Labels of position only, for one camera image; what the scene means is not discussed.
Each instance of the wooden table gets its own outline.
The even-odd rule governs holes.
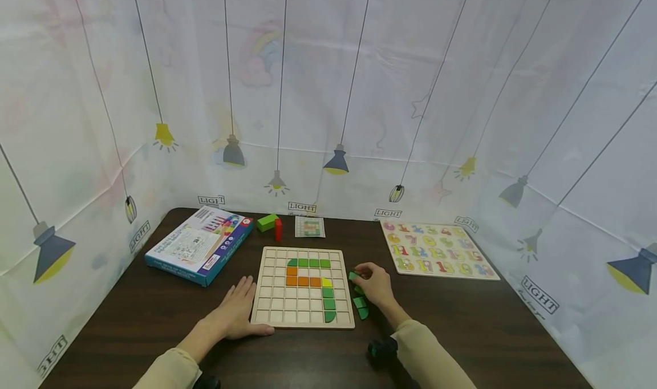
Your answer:
[[[262,248],[275,245],[273,231],[254,229],[208,288],[146,267],[143,254],[194,211],[168,213],[42,389],[131,388],[230,285],[258,275]],[[506,281],[400,276],[378,222],[327,219],[327,238],[295,238],[294,217],[281,219],[282,245],[340,249],[348,268],[368,261],[384,267],[399,303],[436,334],[478,389],[590,388]],[[368,362],[368,342],[392,332],[370,307],[354,330],[278,329],[272,337],[220,342],[201,368],[224,389],[411,388],[401,367],[375,369]]]

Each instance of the sleeve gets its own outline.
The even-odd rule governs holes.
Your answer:
[[[198,365],[184,350],[160,355],[133,389],[189,389],[200,376]]]
[[[397,358],[423,389],[476,389],[458,363],[438,343],[431,330],[407,320],[392,337],[397,341]]]

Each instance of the red block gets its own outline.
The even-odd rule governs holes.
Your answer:
[[[274,221],[274,239],[276,239],[276,242],[280,242],[282,237],[283,237],[283,224],[281,222],[281,219],[278,218],[277,220]]]

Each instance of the white backdrop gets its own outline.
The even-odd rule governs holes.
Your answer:
[[[1,0],[4,382],[209,203],[463,224],[595,388],[656,386],[657,0],[137,1]]]

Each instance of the number puzzle board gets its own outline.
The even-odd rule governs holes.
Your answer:
[[[402,275],[500,280],[460,226],[381,221],[381,228]]]
[[[342,251],[266,246],[252,323],[278,328],[353,329]]]

